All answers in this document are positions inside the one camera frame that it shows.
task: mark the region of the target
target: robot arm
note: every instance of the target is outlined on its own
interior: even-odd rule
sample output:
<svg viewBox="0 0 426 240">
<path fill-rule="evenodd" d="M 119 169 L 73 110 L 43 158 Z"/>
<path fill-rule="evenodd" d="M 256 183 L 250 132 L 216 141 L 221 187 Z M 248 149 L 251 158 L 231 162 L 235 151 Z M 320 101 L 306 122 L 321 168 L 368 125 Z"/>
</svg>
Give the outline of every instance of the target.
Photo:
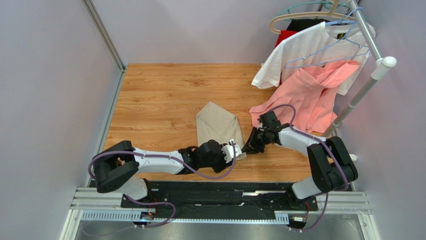
<svg viewBox="0 0 426 240">
<path fill-rule="evenodd" d="M 259 121 L 261 126 L 253 128 L 242 149 L 233 140 L 229 144 L 210 140 L 199 147 L 154 152 L 133 148 L 130 141 L 122 141 L 93 158 L 97 191 L 119 192 L 140 200 L 146 197 L 150 190 L 146 180 L 137 178 L 135 174 L 192 174 L 200 168 L 210 167 L 219 173 L 231 166 L 234 157 L 242 153 L 263 153 L 267 144 L 294 149 L 308 156 L 312 175 L 286 189 L 285 194 L 290 206 L 303 203 L 303 199 L 307 197 L 341 188 L 345 184 L 344 177 L 347 182 L 358 178 L 357 169 L 339 137 L 316 137 L 305 132 L 301 134 L 289 123 L 281 124 L 273 111 L 261 115 Z M 325 142 L 329 149 L 318 144 L 318 140 Z M 329 163 L 328 157 L 331 156 L 328 152 L 335 157 L 342 171 L 335 163 Z"/>
<path fill-rule="evenodd" d="M 118 192 L 140 200 L 150 189 L 146 180 L 135 174 L 164 172 L 182 175 L 209 167 L 219 173 L 231 166 L 232 159 L 241 153 L 240 146 L 233 139 L 229 144 L 210 140 L 199 147 L 171 152 L 146 151 L 134 148 L 130 141 L 122 141 L 95 156 L 92 164 L 98 193 Z"/>
<path fill-rule="evenodd" d="M 308 156 L 312 175 L 294 183 L 286 190 L 290 205 L 297 205 L 307 197 L 341 188 L 345 184 L 343 177 L 349 183 L 358 178 L 358 171 L 341 138 L 317 137 L 306 132 L 301 134 L 300 130 L 291 127 L 290 124 L 281 124 L 273 111 L 261 115 L 259 121 L 261 125 L 253 128 L 248 142 L 242 148 L 243 153 L 263 153 L 265 145 L 274 144 Z M 318 140 L 325 142 L 344 176 L 334 162 L 329 163 L 328 157 L 331 156 Z"/>
</svg>

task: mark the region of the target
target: beige cloth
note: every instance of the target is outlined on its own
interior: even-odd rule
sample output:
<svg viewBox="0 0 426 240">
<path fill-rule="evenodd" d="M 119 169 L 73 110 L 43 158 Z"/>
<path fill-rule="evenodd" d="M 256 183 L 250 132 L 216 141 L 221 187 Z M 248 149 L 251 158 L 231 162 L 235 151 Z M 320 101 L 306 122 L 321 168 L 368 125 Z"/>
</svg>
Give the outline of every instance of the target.
<svg viewBox="0 0 426 240">
<path fill-rule="evenodd" d="M 198 146 L 209 140 L 228 144 L 234 139 L 241 148 L 244 146 L 243 134 L 237 116 L 214 102 L 207 103 L 195 116 Z"/>
</svg>

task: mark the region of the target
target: red garment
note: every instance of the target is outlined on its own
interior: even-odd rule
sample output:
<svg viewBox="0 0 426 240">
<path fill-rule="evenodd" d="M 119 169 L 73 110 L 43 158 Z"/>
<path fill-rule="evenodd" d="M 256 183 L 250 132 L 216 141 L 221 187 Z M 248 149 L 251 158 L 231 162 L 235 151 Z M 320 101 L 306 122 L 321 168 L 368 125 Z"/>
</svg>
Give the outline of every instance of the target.
<svg viewBox="0 0 426 240">
<path fill-rule="evenodd" d="M 283 40 L 289 38 L 292 35 L 297 34 L 297 31 L 288 31 L 288 30 L 281 30 L 281 34 L 278 36 L 278 39 L 276 40 L 275 47 L 278 46 Z"/>
</svg>

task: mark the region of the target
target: white t-shirt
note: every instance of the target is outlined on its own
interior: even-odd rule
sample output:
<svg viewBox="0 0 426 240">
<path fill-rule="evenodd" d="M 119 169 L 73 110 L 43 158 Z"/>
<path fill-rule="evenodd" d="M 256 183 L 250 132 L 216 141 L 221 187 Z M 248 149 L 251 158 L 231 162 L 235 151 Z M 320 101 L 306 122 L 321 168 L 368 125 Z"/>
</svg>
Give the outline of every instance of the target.
<svg viewBox="0 0 426 240">
<path fill-rule="evenodd" d="M 272 51 L 271 55 L 260 68 L 251 84 L 258 87 L 259 89 L 266 89 L 273 86 L 278 87 L 280 84 L 280 76 L 282 81 L 285 81 L 297 71 L 297 68 L 284 68 L 284 65 L 287 62 L 298 58 L 307 57 L 309 54 L 315 53 L 316 51 L 337 42 L 338 35 L 344 35 L 346 32 L 348 32 L 351 26 L 352 25 L 326 26 L 325 22 L 321 22 L 283 40 Z M 369 27 L 373 35 L 376 36 L 374 28 L 371 25 L 369 25 Z M 353 26 L 352 30 L 349 32 L 346 38 L 352 42 L 360 44 L 361 46 L 367 45 L 358 25 Z M 369 50 L 368 47 L 359 48 L 358 45 L 350 41 L 345 39 L 341 40 L 335 45 L 306 58 L 304 61 L 294 61 L 289 63 L 287 66 L 292 67 L 329 62 L 362 54 Z M 338 94 L 346 95 L 352 83 L 355 81 L 365 62 L 367 61 L 367 58 L 368 53 L 353 57 L 352 59 L 347 59 L 348 61 L 358 61 L 359 69 L 338 86 Z"/>
</svg>

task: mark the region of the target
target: blue hanger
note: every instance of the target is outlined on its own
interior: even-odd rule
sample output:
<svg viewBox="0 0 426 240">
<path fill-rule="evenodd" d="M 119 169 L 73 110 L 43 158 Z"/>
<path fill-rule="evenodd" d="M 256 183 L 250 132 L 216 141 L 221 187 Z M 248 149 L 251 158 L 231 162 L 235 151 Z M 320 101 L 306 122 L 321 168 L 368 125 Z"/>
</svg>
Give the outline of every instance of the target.
<svg viewBox="0 0 426 240">
<path fill-rule="evenodd" d="M 284 10 L 280 11 L 280 12 L 277 14 L 277 16 L 281 16 L 281 15 L 285 14 L 286 12 L 287 12 L 288 14 L 291 14 L 291 12 L 290 12 L 290 10 L 291 10 L 291 9 L 298 8 L 298 7 L 305 6 L 305 5 L 311 5 L 311 4 L 322 4 L 322 5 L 323 5 L 323 7 L 324 7 L 325 9 L 330 10 L 330 9 L 331 9 L 331 7 L 330 7 L 330 6 L 327 6 L 327 5 L 330 5 L 330 4 L 333 4 L 333 3 L 332 3 L 331 1 L 310 1 L 310 2 L 299 3 L 299 4 L 293 5 L 293 6 L 289 7 L 289 8 L 286 8 L 286 9 L 284 9 Z M 336 8 L 336 9 L 338 9 L 338 8 L 340 8 L 340 7 L 345 7 L 345 8 L 347 8 L 348 10 L 350 10 L 350 9 L 351 9 L 349 6 L 346 6 L 346 3 L 345 3 L 345 4 L 340 4 L 340 3 L 339 3 L 339 4 L 337 5 L 337 8 Z"/>
<path fill-rule="evenodd" d="M 350 15 L 352 15 L 355 11 L 358 11 L 358 10 L 364 10 L 362 7 L 357 7 L 357 8 L 355 8 L 354 10 L 352 10 L 346 17 L 349 17 Z M 355 58 L 355 57 L 358 57 L 358 56 L 362 56 L 362 55 L 365 55 L 365 54 L 367 54 L 369 51 L 370 51 L 370 48 L 367 46 L 367 45 L 363 45 L 363 46 L 361 46 L 359 43 L 357 43 L 357 42 L 354 42 L 354 41 L 351 41 L 351 40 L 349 40 L 349 39 L 346 39 L 346 37 L 348 36 L 348 34 L 351 32 L 351 30 L 354 28 L 354 26 L 355 26 L 355 24 L 357 24 L 357 22 L 356 21 L 350 21 L 350 20 L 343 20 L 343 18 L 344 18 L 344 16 L 340 19 L 340 20 L 338 20 L 338 21 L 331 21 L 331 22 L 327 22 L 325 25 L 326 26 L 329 26 L 329 25 L 335 25 L 335 24 L 352 24 L 352 26 L 349 28 L 349 31 L 347 31 L 346 33 L 345 33 L 345 35 L 341 38 L 341 39 L 339 39 L 338 41 L 336 41 L 336 42 L 334 42 L 333 44 L 331 44 L 331 45 L 328 45 L 328 46 L 326 46 L 326 47 L 324 47 L 324 48 L 322 48 L 322 49 L 320 49 L 320 50 L 318 50 L 318 51 L 316 51 L 316 52 L 314 52 L 314 53 L 311 53 L 311 54 L 309 54 L 308 56 L 306 56 L 306 57 L 300 57 L 300 58 L 297 58 L 297 59 L 294 59 L 294 60 L 291 60 L 291 61 L 288 61 L 285 65 L 284 65 L 284 68 L 285 69 L 296 69 L 296 68 L 301 68 L 301 67 L 308 67 L 308 66 L 318 66 L 318 65 L 324 65 L 324 64 L 327 64 L 327 63 L 332 63 L 332 62 L 336 62 L 336 61 L 340 61 L 340 60 L 346 60 L 346 59 L 352 59 L 352 58 Z M 296 62 L 296 61 L 300 61 L 300 60 L 305 60 L 305 59 L 307 59 L 307 58 L 309 58 L 309 57 L 311 57 L 311 56 L 313 56 L 313 55 L 315 55 L 315 54 L 317 54 L 317 53 L 319 53 L 319 52 L 322 52 L 322 51 L 324 51 L 324 50 L 326 50 L 326 49 L 328 49 L 328 48 L 330 48 L 330 47 L 332 47 L 333 45 L 335 45 L 335 44 L 337 44 L 338 42 L 340 42 L 340 41 L 342 41 L 342 40 L 346 40 L 346 41 L 348 41 L 348 42 L 350 42 L 350 43 L 353 43 L 353 44 L 356 44 L 356 45 L 358 45 L 358 48 L 367 48 L 367 51 L 366 52 L 364 52 L 364 53 L 361 53 L 361 54 L 356 54 L 356 55 L 353 55 L 353 56 L 348 56 L 348 57 L 344 57 L 344 58 L 339 58 L 339 59 L 335 59 L 335 60 L 332 60 L 332 61 L 326 61 L 326 62 L 320 62 L 320 63 L 313 63 L 313 64 L 308 64 L 308 65 L 300 65 L 300 66 L 287 66 L 288 64 L 290 64 L 290 63 L 293 63 L 293 62 Z"/>
</svg>

